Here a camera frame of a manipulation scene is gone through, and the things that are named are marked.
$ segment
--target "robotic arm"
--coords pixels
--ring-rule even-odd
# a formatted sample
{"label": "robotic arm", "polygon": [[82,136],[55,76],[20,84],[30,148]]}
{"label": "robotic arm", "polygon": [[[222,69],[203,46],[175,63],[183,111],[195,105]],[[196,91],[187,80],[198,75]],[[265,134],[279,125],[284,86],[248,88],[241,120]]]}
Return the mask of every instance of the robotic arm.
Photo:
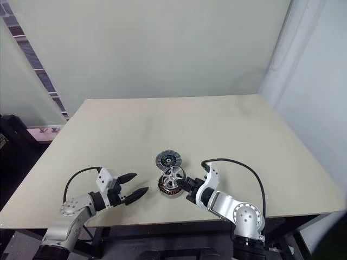
{"label": "robotic arm", "polygon": [[218,170],[212,162],[203,162],[202,166],[205,169],[205,181],[198,178],[193,180],[190,177],[177,180],[178,186],[189,193],[187,200],[221,219],[234,223],[234,258],[266,259],[265,236],[261,234],[265,227],[265,218],[259,208],[217,190]]}
{"label": "robotic arm", "polygon": [[121,194],[120,184],[132,180],[136,173],[112,177],[107,169],[98,168],[99,192],[90,192],[64,202],[58,219],[50,226],[34,256],[36,260],[67,259],[80,235],[85,222],[98,211],[124,203],[129,205],[141,198],[148,190],[140,188],[129,196]]}

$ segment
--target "black cable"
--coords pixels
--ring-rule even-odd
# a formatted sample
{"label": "black cable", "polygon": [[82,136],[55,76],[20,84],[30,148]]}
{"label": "black cable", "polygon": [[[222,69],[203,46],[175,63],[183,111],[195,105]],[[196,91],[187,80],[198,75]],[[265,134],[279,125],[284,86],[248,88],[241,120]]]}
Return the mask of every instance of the black cable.
{"label": "black cable", "polygon": [[[67,193],[67,189],[69,188],[69,184],[70,182],[73,180],[73,178],[75,178],[78,174],[80,174],[81,172],[85,172],[85,171],[89,171],[89,170],[97,170],[100,171],[102,167],[89,167],[89,168],[85,168],[83,170],[80,170],[78,172],[76,172],[74,175],[71,176],[71,178],[68,180],[66,186],[65,186],[65,190],[64,190],[64,195],[63,195],[63,203],[66,202],[66,193]],[[83,242],[91,242],[93,241],[94,237],[92,235],[92,233],[88,230],[88,228],[86,226],[83,225],[83,229],[87,232],[87,234],[90,236],[90,239],[88,240],[81,240]]]}
{"label": "black cable", "polygon": [[264,188],[262,186],[261,180],[258,176],[258,174],[252,169],[250,168],[248,165],[243,164],[242,162],[239,161],[235,161],[235,160],[231,160],[231,159],[226,159],[226,158],[216,158],[216,159],[209,159],[209,160],[205,160],[201,162],[201,166],[207,171],[209,172],[209,166],[206,163],[209,163],[211,161],[228,161],[230,163],[234,163],[234,164],[238,164],[243,166],[246,169],[249,169],[253,175],[256,177],[256,179],[258,180],[259,186],[260,186],[260,190],[261,190],[261,195],[262,195],[262,215],[264,216],[264,219],[266,219],[266,202],[265,202],[265,192],[264,192]]}

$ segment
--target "table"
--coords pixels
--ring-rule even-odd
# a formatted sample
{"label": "table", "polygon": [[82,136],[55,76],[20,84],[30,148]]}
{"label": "table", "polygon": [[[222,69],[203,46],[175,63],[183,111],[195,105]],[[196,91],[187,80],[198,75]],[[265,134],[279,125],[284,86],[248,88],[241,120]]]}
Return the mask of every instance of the table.
{"label": "table", "polygon": [[[86,100],[0,212],[1,228],[47,228],[59,214],[67,180],[91,166],[138,173],[124,185],[125,194],[150,190],[136,203],[99,212],[87,226],[217,219],[185,196],[159,194],[155,157],[166,149],[181,154],[191,177],[203,177],[204,159],[231,158],[252,167],[264,185],[267,217],[345,209],[338,186],[260,95]],[[250,172],[226,162],[216,165],[222,190],[261,209]],[[68,197],[96,191],[95,180],[94,171],[80,174]]]}

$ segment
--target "beige tabletop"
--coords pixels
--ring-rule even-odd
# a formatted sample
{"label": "beige tabletop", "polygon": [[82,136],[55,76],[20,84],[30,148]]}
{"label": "beige tabletop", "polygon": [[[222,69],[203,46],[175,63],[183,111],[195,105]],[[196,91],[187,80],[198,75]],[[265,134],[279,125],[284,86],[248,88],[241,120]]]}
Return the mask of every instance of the beige tabletop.
{"label": "beige tabletop", "polygon": [[[217,219],[185,195],[169,199],[159,193],[162,172],[155,157],[166,149],[181,154],[191,177],[203,177],[200,162],[205,159],[224,157],[249,165],[264,185],[268,217],[346,208],[329,174],[260,95],[86,100],[1,211],[1,228],[48,227],[59,214],[67,180],[91,166],[112,174],[138,173],[123,185],[125,194],[150,189],[129,206],[99,212],[88,226]],[[227,162],[216,165],[221,190],[262,208],[250,172]],[[96,176],[96,171],[77,176],[68,198],[97,191]]]}

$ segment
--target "white wall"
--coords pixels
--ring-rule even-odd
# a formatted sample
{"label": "white wall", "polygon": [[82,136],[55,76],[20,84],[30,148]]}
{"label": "white wall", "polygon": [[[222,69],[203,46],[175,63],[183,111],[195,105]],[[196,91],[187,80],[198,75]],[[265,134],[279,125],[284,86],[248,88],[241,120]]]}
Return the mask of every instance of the white wall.
{"label": "white wall", "polygon": [[66,123],[1,18],[0,113],[19,116],[26,126]]}
{"label": "white wall", "polygon": [[254,94],[290,0],[9,0],[69,115],[84,99]]}
{"label": "white wall", "polygon": [[[347,1],[294,1],[280,43],[260,93],[347,195]],[[338,217],[302,232],[311,249]]]}

